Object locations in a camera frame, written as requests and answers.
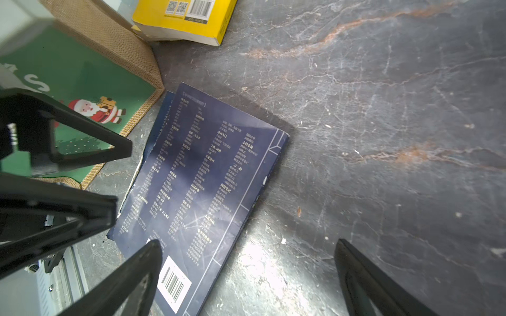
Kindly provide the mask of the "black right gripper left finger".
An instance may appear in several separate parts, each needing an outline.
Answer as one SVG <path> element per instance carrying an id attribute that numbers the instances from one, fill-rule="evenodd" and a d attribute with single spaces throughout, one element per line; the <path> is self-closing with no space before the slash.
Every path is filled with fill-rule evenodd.
<path id="1" fill-rule="evenodd" d="M 162 247 L 151 240 L 62 315 L 149 315 L 162 268 Z"/>

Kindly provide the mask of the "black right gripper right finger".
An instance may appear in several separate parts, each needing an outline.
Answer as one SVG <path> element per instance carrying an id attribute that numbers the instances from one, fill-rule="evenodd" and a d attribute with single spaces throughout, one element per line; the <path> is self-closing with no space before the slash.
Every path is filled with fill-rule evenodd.
<path id="1" fill-rule="evenodd" d="M 347 240 L 338 240 L 334 260 L 349 315 L 436 314 Z"/>

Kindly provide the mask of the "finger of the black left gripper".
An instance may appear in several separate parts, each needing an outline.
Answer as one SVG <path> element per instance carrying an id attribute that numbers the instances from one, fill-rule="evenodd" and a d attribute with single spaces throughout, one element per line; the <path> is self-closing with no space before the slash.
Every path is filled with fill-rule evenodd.
<path id="1" fill-rule="evenodd" d="M 1 170 L 40 177 L 130 157 L 133 143 L 45 94 L 1 91 Z"/>
<path id="2" fill-rule="evenodd" d="M 111 228 L 115 196 L 1 174 L 1 277 Z"/>

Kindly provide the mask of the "dark blue text-back book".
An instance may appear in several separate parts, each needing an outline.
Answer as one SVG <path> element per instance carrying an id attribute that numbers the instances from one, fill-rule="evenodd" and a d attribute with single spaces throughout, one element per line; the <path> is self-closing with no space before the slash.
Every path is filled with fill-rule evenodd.
<path id="1" fill-rule="evenodd" d="M 155 302 L 198 315 L 289 135 L 180 84 L 109 237 L 125 257 L 162 252 Z"/>

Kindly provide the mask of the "yellow book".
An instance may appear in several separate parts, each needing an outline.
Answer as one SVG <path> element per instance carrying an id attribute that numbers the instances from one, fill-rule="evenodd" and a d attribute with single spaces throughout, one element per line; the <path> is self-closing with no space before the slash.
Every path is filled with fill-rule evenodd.
<path id="1" fill-rule="evenodd" d="M 139 1 L 133 22 L 149 40 L 219 47 L 237 0 Z"/>

